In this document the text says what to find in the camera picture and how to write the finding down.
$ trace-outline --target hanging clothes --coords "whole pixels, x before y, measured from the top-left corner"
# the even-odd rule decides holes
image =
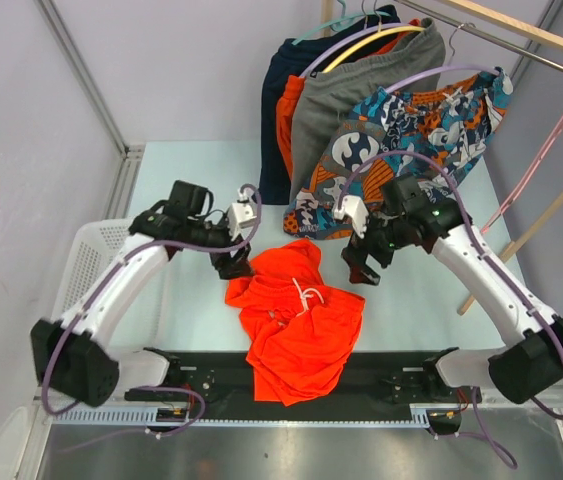
[[[399,17],[392,5],[378,9],[389,16],[381,17],[382,23],[398,23]],[[292,45],[293,38],[287,39],[279,47],[279,51],[270,60],[270,66],[263,80],[261,90],[261,174],[259,177],[259,191],[266,205],[287,205],[289,203],[290,177],[283,163],[276,140],[276,106],[283,95],[285,85],[290,75],[300,75],[316,58],[333,45],[347,36],[365,28],[366,19],[361,19],[345,30],[326,38],[304,40],[298,45]],[[378,17],[367,19],[370,26],[378,25]],[[373,51],[377,51],[391,42],[394,36],[372,42],[356,52],[348,62],[354,62]]]
[[[332,207],[350,173],[381,151],[426,155],[460,184],[482,157],[510,102],[512,82],[497,70],[499,75],[481,72],[436,92],[387,94],[380,88],[356,105],[286,210],[284,230],[320,240],[349,236],[351,225],[336,222]],[[349,193],[363,198],[369,209],[376,208],[383,201],[381,186],[407,172],[416,176],[432,202],[451,194],[428,164],[407,155],[375,162],[355,179]]]
[[[384,55],[340,65],[329,73],[307,78],[292,117],[292,185],[296,197],[310,178],[332,134],[350,110],[380,86],[443,65],[445,44],[434,22],[421,21],[423,32],[410,33]],[[415,82],[408,91],[437,87],[438,75]]]
[[[421,25],[421,21],[418,19],[411,20],[409,23],[414,27]],[[384,55],[390,52],[396,46],[397,42],[408,35],[408,33],[409,32],[402,32],[397,34],[395,39],[387,43],[378,51],[371,53],[369,57]],[[277,102],[277,144],[279,145],[279,150],[281,151],[281,156],[283,157],[283,163],[285,164],[285,168],[288,171],[290,178],[292,178],[292,117],[294,116],[294,111],[297,108],[297,103],[299,102],[299,98],[303,92],[304,85],[305,78],[290,75],[288,83],[285,85],[285,91]]]
[[[226,303],[252,345],[254,399],[292,405],[329,394],[361,331],[365,300],[324,285],[321,251],[309,240],[266,250],[254,277],[231,280]]]

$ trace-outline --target white table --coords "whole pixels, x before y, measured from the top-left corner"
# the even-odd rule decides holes
[[[243,183],[258,182],[258,141],[154,142],[146,146],[128,215],[134,216],[169,196],[180,179],[208,187],[215,207],[225,209]],[[498,203],[484,162],[480,162],[460,187],[469,213],[482,225]],[[262,251],[290,243],[295,238],[282,229],[284,207],[265,206],[261,227],[252,241],[251,258]],[[495,251],[510,237],[503,221],[487,235]],[[317,242],[326,284],[366,298],[363,328],[356,351],[441,350],[494,348],[501,339],[483,309],[475,304],[460,317],[456,310],[467,290],[449,270],[420,248],[397,252],[392,265],[379,271],[378,287],[352,285],[341,259],[347,239]],[[516,258],[510,270],[521,277]],[[168,266],[169,287],[159,348],[194,351],[244,351],[250,341],[239,323],[239,310],[224,302],[226,282],[219,280],[207,254],[178,253]]]

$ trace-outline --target white drawstring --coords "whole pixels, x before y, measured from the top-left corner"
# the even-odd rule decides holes
[[[319,300],[321,300],[321,303],[325,303],[325,300],[323,300],[321,293],[316,288],[306,288],[305,290],[301,290],[301,286],[299,285],[299,282],[297,282],[297,279],[293,278],[292,281],[299,291],[299,298],[301,299],[301,305],[303,305],[303,312],[301,312],[299,315],[303,315],[310,309],[310,307],[308,306],[308,298],[314,298],[314,295],[310,295],[308,294],[308,292],[316,293],[317,297],[319,297]]]

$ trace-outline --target metal rod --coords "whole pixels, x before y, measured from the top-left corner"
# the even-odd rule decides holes
[[[443,23],[447,23],[448,25],[452,25],[453,27],[458,27],[459,25],[461,25],[463,22],[460,22],[458,20],[455,20],[453,18],[450,18],[446,15],[443,15],[441,13],[435,12],[434,10],[430,10],[427,7],[423,7],[421,5],[418,5],[416,3],[411,2],[410,0],[395,0],[396,2],[405,5],[406,7],[410,7],[414,10],[417,10],[421,13],[423,13],[424,15],[428,15],[430,17],[436,18],[437,20],[440,20]],[[543,58],[539,55],[537,55],[536,53],[532,53],[529,52],[527,50],[525,50],[524,48],[518,47],[516,45],[514,45],[513,43],[510,43],[506,40],[502,40],[499,37],[495,37],[494,35],[490,35],[489,33],[483,32],[477,28],[471,27],[469,25],[465,25],[461,30],[463,30],[464,32],[467,32],[471,35],[474,35],[476,37],[482,38],[483,40],[490,42],[490,43],[494,43],[495,45],[500,46],[501,48],[505,48],[506,50],[509,50],[511,52],[514,53],[518,53],[519,55],[523,55],[526,58],[529,58],[531,60],[534,60],[536,62],[542,63],[550,68],[554,68],[555,70],[558,70],[560,72],[563,72],[563,65],[561,65],[560,63],[556,63],[553,62],[552,60],[548,60],[547,58]]]
[[[63,50],[63,53],[72,67],[72,71],[77,77],[78,82],[81,84],[81,87],[83,88],[86,97],[88,97],[97,117],[99,117],[99,120],[103,123],[103,127],[119,151],[121,158],[125,158],[127,148],[123,140],[123,136],[121,135],[121,131],[114,121],[108,106],[103,100],[103,95],[101,95],[101,91],[94,82],[94,79],[85,64],[83,57],[79,53],[79,49],[76,47],[63,18],[61,18],[61,14],[57,10],[56,5],[52,0],[35,1],[41,10],[43,17],[50,26],[52,34],[59,43],[61,50]]]

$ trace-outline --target orange cloth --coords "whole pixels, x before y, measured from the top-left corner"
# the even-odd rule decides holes
[[[421,20],[416,18],[411,20],[409,23],[414,27],[421,26]],[[397,34],[397,37],[394,40],[390,43],[386,43],[379,50],[368,55],[368,57],[383,55],[390,52],[402,37],[410,33],[412,32],[401,32]],[[290,140],[290,134],[292,132],[292,116],[297,108],[297,103],[299,103],[299,97],[301,97],[304,85],[305,78],[290,75],[287,83],[285,84],[285,92],[283,92],[283,96],[277,102],[277,144],[279,145],[279,150],[281,150],[283,163],[285,164],[285,168],[288,170],[290,178],[292,178],[292,141]]]
[[[285,406],[330,393],[361,331],[365,299],[328,287],[319,275],[321,251],[307,239],[266,250],[252,260],[254,277],[231,280],[225,301],[252,345],[255,401]],[[296,280],[307,298],[304,311]]]

